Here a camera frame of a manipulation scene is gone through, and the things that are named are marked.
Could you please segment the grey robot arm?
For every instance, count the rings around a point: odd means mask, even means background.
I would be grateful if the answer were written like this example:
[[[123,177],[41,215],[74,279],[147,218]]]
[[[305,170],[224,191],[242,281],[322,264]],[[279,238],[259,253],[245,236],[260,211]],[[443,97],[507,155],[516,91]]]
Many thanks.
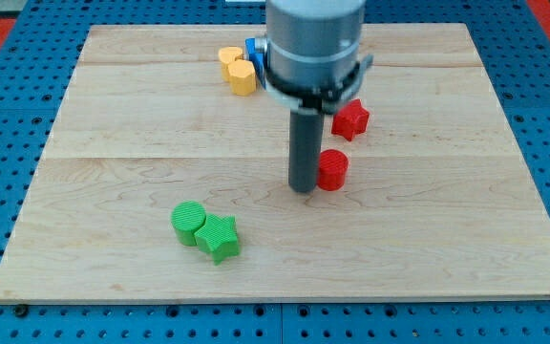
[[[266,90],[290,110],[333,115],[358,93],[372,57],[358,60],[364,0],[267,0]]]

